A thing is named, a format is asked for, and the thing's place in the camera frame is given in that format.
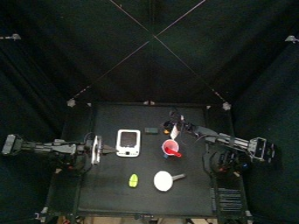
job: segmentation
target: black curtain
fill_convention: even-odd
[[[15,31],[2,19],[2,36]],[[8,134],[50,142],[62,135],[67,102],[35,64],[26,41],[0,39],[0,148]],[[0,157],[0,223],[35,223],[52,176],[47,158]]]
[[[251,211],[269,223],[299,220],[298,61],[299,45],[290,43],[234,105],[237,134],[278,146],[274,165],[257,165],[246,176]]]

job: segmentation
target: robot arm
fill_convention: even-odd
[[[98,165],[100,155],[118,152],[117,149],[102,143],[102,136],[92,138],[91,133],[87,135],[86,143],[66,142],[55,139],[52,143],[27,142],[19,135],[8,135],[2,154],[15,156],[20,152],[34,152],[46,155],[55,155],[62,166],[76,167],[79,157],[88,156],[91,165]]]
[[[257,137],[250,141],[235,138],[226,134],[218,133],[213,129],[194,125],[186,122],[178,110],[171,111],[171,121],[163,124],[166,133],[171,133],[174,127],[177,129],[194,135],[198,139],[205,138],[209,144],[222,144],[229,146],[235,151],[241,151],[250,156],[251,162],[269,162],[271,163],[275,156],[275,145],[265,138]]]

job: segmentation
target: black table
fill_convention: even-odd
[[[99,166],[79,179],[68,180],[68,175],[56,175],[48,203],[51,215],[60,211],[60,214],[86,216],[215,217],[211,177],[203,170],[205,141],[197,142],[193,136],[179,135],[175,140],[182,157],[165,157],[162,145],[170,137],[163,133],[162,124],[170,120],[173,107],[189,122],[231,134],[230,112],[222,106],[99,103],[70,109],[62,135],[66,141],[83,141],[92,131],[102,135],[104,144],[115,147],[118,130],[141,130],[141,155],[131,158],[117,154],[103,156]],[[159,134],[146,134],[146,128],[159,128]],[[159,171],[187,175],[174,182],[169,192],[155,188],[154,178]],[[137,188],[129,186],[134,173],[139,177]]]

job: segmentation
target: small white object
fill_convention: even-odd
[[[141,130],[121,129],[117,134],[118,155],[126,158],[135,158],[141,152]]]
[[[231,109],[231,105],[230,105],[227,102],[225,102],[225,103],[223,103],[223,108],[225,108],[226,110],[230,110],[230,109]]]
[[[177,124],[173,126],[171,138],[173,140],[179,136],[181,131],[177,128]]]
[[[74,107],[76,105],[76,101],[74,99],[70,99],[67,101],[67,104],[68,104],[70,107]]]

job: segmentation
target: black tabletop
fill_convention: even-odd
[[[203,141],[181,134],[175,141],[181,145],[182,157],[165,157],[162,145],[170,138],[163,133],[162,124],[170,119],[173,107],[100,104],[94,108],[92,131],[102,135],[104,144],[115,147],[118,130],[141,130],[142,145],[138,157],[119,157],[110,154],[102,157],[99,166],[86,174],[80,186],[79,212],[87,214],[161,214],[175,216],[213,216],[211,178],[203,170],[202,155],[206,152]],[[206,126],[205,109],[179,107],[189,122]],[[71,130],[68,139],[84,137],[82,131]],[[159,128],[159,134],[146,134],[146,128]],[[167,171],[171,175],[185,173],[186,178],[175,180],[169,192],[155,188],[155,174]],[[137,188],[129,186],[133,174],[139,177]]]

